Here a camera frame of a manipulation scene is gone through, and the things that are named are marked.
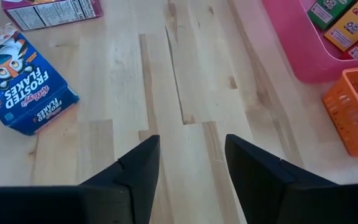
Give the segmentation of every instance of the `wooden floor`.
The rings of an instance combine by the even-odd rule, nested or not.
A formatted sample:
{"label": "wooden floor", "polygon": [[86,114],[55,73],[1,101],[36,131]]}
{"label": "wooden floor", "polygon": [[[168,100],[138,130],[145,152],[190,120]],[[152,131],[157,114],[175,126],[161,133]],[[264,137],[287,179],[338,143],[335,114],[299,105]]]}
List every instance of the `wooden floor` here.
{"label": "wooden floor", "polygon": [[100,19],[26,33],[81,100],[37,136],[0,123],[0,185],[78,184],[159,134],[152,223],[246,223],[228,133],[358,182],[358,159],[321,104],[330,84],[300,83],[260,1],[238,0],[243,20],[235,1],[103,0]]}

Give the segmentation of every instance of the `orange plastic basket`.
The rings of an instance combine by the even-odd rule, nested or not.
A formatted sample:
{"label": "orange plastic basket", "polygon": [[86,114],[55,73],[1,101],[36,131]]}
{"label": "orange plastic basket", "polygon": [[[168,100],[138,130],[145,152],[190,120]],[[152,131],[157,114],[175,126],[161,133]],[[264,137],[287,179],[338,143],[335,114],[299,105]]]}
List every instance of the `orange plastic basket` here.
{"label": "orange plastic basket", "polygon": [[344,70],[323,103],[347,151],[358,157],[358,68]]}

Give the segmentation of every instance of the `green box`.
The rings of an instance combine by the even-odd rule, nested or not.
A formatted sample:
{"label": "green box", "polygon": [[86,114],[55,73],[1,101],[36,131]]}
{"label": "green box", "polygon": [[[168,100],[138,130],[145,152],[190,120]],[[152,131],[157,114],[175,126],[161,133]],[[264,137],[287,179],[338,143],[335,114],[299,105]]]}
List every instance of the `green box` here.
{"label": "green box", "polygon": [[325,30],[356,2],[357,0],[317,0],[308,15],[312,23]]}

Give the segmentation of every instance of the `pink plastic bin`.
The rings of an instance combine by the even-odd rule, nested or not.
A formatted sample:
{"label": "pink plastic bin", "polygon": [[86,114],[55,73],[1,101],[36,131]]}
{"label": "pink plastic bin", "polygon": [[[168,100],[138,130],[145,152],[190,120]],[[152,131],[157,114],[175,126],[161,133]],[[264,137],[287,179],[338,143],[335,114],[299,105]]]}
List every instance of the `pink plastic bin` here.
{"label": "pink plastic bin", "polygon": [[295,76],[305,83],[337,80],[358,60],[337,59],[342,52],[309,20],[315,0],[262,0]]}

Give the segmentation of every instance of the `yellow box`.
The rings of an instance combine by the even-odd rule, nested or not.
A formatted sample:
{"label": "yellow box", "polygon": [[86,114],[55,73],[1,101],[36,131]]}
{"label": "yellow box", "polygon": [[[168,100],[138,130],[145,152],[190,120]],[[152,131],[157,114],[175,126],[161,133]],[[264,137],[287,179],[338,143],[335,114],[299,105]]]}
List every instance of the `yellow box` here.
{"label": "yellow box", "polygon": [[358,2],[324,35],[343,52],[358,41]]}

